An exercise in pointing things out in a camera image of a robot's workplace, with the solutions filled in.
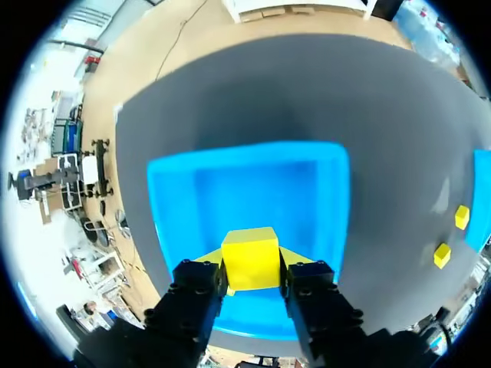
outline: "screw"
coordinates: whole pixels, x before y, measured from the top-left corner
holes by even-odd
[[[303,288],[300,289],[298,295],[300,295],[301,297],[309,297],[310,295],[312,295],[312,291],[310,289]]]
[[[353,311],[351,312],[351,314],[355,318],[362,318],[363,317],[363,311],[360,310],[360,309],[353,309]]]

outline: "yellow cube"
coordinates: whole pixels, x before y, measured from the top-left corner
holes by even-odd
[[[460,230],[465,230],[467,223],[469,223],[469,216],[469,208],[464,205],[460,205],[457,212],[455,212],[455,226]]]
[[[279,286],[279,246],[273,228],[229,232],[222,243],[222,256],[234,291]]]
[[[438,249],[435,251],[433,255],[435,265],[438,268],[443,268],[450,260],[450,254],[452,253],[452,249],[445,243],[440,244]]]

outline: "gray tabletop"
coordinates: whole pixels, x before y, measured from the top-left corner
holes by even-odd
[[[417,54],[341,35],[241,44],[180,68],[118,117],[117,171],[135,245],[163,295],[170,281],[147,191],[150,160],[276,140],[343,144],[351,214],[340,289],[364,329],[404,329],[455,295],[478,255],[453,225],[470,207],[473,151],[491,143],[486,105]],[[433,252],[452,248],[440,270]],[[271,356],[298,344],[214,332],[216,346]]]

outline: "blue tray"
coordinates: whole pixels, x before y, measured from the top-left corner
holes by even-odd
[[[181,153],[147,170],[150,206],[169,270],[220,248],[230,230],[272,226],[281,246],[341,271],[349,161],[335,143],[277,142]],[[226,297],[214,328],[297,340],[277,288]]]
[[[478,253],[491,235],[491,151],[474,151],[474,194],[466,243]]]

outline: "blue object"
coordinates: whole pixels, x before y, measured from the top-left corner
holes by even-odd
[[[480,252],[491,235],[491,151],[474,151],[474,195],[466,243]]]
[[[173,270],[220,248],[228,231],[272,226],[281,246],[341,272],[348,229],[348,154],[336,143],[277,142],[210,149],[151,161],[150,207]],[[277,288],[226,297],[214,328],[297,340]]]
[[[117,318],[117,314],[115,314],[112,310],[109,310],[106,314],[111,320],[115,320]]]
[[[77,135],[77,126],[68,125],[67,131],[67,152],[75,152],[75,136]]]

